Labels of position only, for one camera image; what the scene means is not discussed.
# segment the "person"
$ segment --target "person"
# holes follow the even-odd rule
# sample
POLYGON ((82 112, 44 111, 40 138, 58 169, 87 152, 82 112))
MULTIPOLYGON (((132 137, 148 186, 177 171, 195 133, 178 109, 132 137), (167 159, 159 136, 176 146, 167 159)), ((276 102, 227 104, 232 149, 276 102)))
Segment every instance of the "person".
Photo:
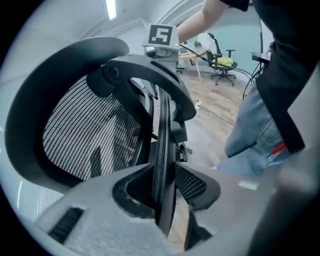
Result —
MULTIPOLYGON (((308 4, 287 0, 252 0, 274 37, 269 64, 242 102, 224 151, 229 159, 218 170, 261 176, 301 150, 304 142, 288 108, 302 91, 319 59, 317 40, 308 27, 316 15, 308 4)), ((202 9, 178 26, 180 43, 203 33, 228 7, 247 11, 249 0, 205 0, 202 9)))

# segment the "chair base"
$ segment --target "chair base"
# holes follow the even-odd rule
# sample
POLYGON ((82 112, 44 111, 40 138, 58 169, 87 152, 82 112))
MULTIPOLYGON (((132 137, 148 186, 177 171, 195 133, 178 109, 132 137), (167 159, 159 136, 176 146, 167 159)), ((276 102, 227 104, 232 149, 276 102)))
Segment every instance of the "chair base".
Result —
POLYGON ((216 86, 218 86, 218 81, 220 80, 220 79, 223 79, 223 78, 225 78, 225 79, 227 79, 229 82, 231 82, 231 85, 232 86, 235 86, 235 83, 233 82, 233 81, 231 81, 230 79, 229 79, 229 77, 233 77, 234 79, 237 79, 237 77, 235 76, 235 75, 233 75, 233 74, 228 74, 228 71, 222 71, 220 74, 212 74, 211 75, 211 79, 213 79, 214 77, 219 77, 219 79, 217 80, 217 81, 215 81, 215 85, 216 86))

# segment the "yellow cushion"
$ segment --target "yellow cushion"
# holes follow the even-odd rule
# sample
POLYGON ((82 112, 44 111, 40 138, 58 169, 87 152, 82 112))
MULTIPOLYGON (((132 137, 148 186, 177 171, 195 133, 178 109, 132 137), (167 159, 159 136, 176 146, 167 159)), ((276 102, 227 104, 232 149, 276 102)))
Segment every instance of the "yellow cushion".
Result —
POLYGON ((225 67, 225 66, 232 67, 234 63, 234 61, 229 57, 220 57, 218 58, 217 62, 218 62, 218 66, 219 64, 221 64, 221 67, 225 67))

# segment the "mesh backrest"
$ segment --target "mesh backrest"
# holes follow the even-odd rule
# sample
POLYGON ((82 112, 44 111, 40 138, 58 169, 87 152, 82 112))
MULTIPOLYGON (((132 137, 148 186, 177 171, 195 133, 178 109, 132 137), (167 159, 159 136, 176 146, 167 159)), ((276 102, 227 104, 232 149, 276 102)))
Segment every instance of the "mesh backrest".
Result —
POLYGON ((42 142, 54 165, 88 180, 129 167, 140 128, 112 94, 96 96, 83 77, 58 102, 42 142))
POLYGON ((187 202, 201 196, 207 189, 203 180, 178 165, 175 166, 175 184, 187 202))

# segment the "white table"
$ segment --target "white table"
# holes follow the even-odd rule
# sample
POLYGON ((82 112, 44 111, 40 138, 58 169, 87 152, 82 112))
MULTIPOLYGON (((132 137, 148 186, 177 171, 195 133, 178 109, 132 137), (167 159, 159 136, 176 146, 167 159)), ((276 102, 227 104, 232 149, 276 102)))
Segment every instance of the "white table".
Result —
MULTIPOLYGON (((205 55, 207 53, 205 50, 198 50, 198 51, 195 51, 195 52, 200 56, 203 56, 203 55, 205 55)), ((197 58, 198 58, 198 56, 195 55, 194 53, 190 53, 190 54, 179 56, 179 60, 183 60, 183 61, 185 61, 185 60, 194 60, 195 61, 196 70, 198 72, 199 81, 201 83, 202 82, 201 81, 201 74, 200 74, 199 64, 198 64, 197 58)))

